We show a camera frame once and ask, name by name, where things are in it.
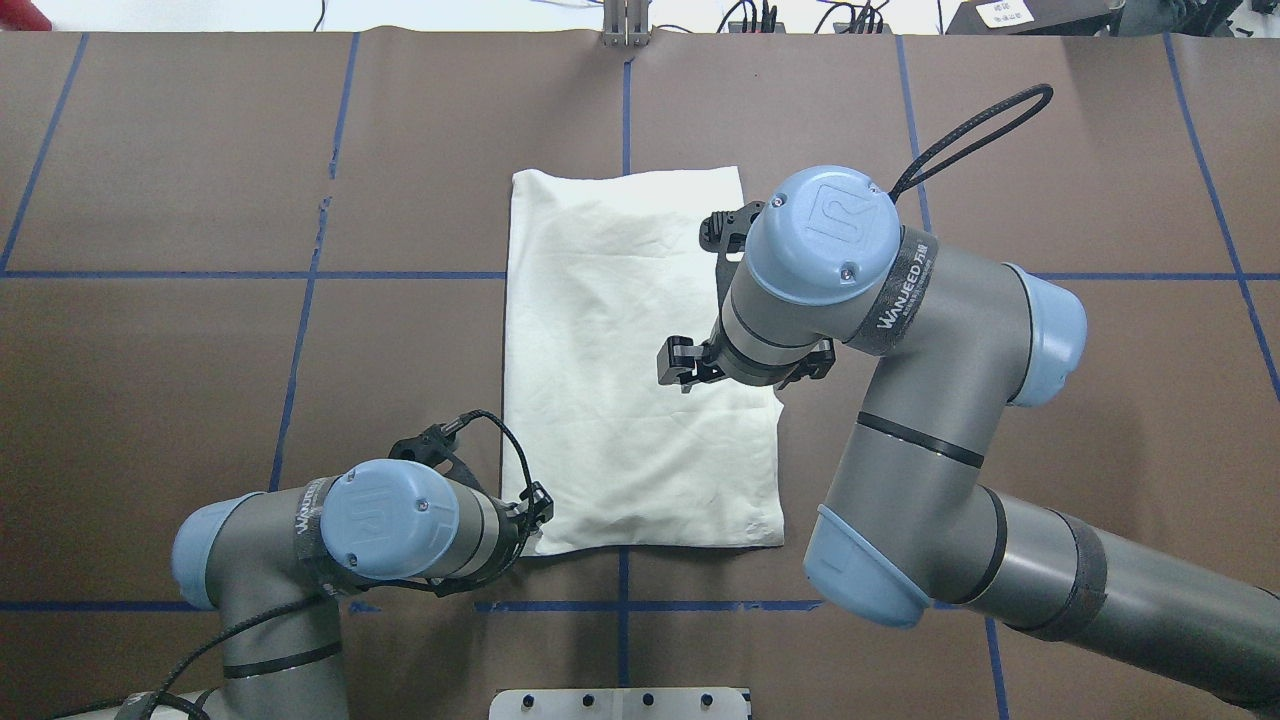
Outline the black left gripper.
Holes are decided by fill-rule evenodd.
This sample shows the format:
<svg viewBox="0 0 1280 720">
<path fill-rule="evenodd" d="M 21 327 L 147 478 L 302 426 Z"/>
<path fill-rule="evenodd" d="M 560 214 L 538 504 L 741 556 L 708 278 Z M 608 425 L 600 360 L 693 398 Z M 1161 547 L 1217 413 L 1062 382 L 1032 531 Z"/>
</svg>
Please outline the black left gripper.
<svg viewBox="0 0 1280 720">
<path fill-rule="evenodd" d="M 497 539 L 485 564 L 486 577 L 500 577 L 516 562 L 526 536 L 535 536 L 554 516 L 554 500 L 540 482 L 531 482 L 520 493 L 520 503 L 490 497 L 497 511 Z"/>
</svg>

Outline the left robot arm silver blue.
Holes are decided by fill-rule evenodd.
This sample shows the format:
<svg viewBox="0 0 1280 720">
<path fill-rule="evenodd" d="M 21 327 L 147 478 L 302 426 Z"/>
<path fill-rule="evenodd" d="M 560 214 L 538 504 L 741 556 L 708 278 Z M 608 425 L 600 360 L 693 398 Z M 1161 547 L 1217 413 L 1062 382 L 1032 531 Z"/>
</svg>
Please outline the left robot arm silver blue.
<svg viewBox="0 0 1280 720">
<path fill-rule="evenodd" d="M 346 719 L 342 600 L 375 587 L 438 597 L 481 588 L 552 515 L 536 482 L 506 502 L 403 459 L 211 503 L 180 525 L 172 573 L 221 630 L 157 689 L 67 717 Z"/>
</svg>

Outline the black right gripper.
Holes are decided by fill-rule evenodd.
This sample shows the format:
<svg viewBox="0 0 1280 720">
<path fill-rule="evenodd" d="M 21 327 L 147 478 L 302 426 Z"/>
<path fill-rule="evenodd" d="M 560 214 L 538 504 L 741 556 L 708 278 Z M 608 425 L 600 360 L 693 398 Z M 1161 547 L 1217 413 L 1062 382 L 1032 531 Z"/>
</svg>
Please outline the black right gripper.
<svg viewBox="0 0 1280 720">
<path fill-rule="evenodd" d="M 723 338 L 695 343 L 686 336 L 669 336 L 655 356 L 655 375 L 659 386 L 677 386 L 682 393 L 721 380 L 781 389 L 794 382 L 826 378 L 835 360 L 831 338 L 819 340 L 794 363 L 778 365 L 753 360 Z"/>
</svg>

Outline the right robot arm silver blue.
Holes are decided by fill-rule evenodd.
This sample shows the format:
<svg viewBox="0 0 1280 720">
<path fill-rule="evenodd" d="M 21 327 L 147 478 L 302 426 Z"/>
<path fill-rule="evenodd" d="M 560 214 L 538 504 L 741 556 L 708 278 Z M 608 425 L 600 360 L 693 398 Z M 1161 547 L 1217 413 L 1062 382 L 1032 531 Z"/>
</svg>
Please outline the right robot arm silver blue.
<svg viewBox="0 0 1280 720">
<path fill-rule="evenodd" d="M 1279 606 L 1263 588 L 979 482 L 1009 406 L 1048 402 L 1088 333 L 1070 291 L 904 225 L 846 167 L 790 176 L 713 211 L 708 340 L 668 338 L 663 386 L 823 378 L 847 346 L 877 359 L 804 559 L 828 602 L 892 628 L 934 602 L 970 609 L 1277 716 Z"/>
</svg>

